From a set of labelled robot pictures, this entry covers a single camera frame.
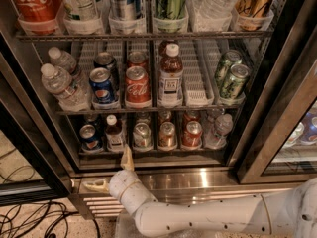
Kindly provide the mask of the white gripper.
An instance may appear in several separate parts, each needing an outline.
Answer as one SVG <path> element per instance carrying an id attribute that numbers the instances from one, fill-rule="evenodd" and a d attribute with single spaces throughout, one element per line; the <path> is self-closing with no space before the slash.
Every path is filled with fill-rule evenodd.
<path id="1" fill-rule="evenodd" d="M 134 172 L 134 160 L 132 151 L 128 144 L 124 147 L 121 158 L 121 168 L 110 179 L 101 178 L 94 181 L 85 181 L 84 187 L 101 193 L 110 193 L 127 210 L 130 215 L 145 203 L 156 201 L 157 199 L 143 186 L 137 174 Z"/>

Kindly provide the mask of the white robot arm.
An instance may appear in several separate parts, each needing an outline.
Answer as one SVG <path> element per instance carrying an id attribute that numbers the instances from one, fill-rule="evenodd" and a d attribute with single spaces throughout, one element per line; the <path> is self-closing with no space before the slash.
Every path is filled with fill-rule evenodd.
<path id="1" fill-rule="evenodd" d="M 121 167 L 111 178 L 84 186 L 117 199 L 147 237 L 194 229 L 317 238 L 317 178 L 283 192 L 185 206 L 160 202 L 143 186 L 129 147 L 124 149 Z"/>

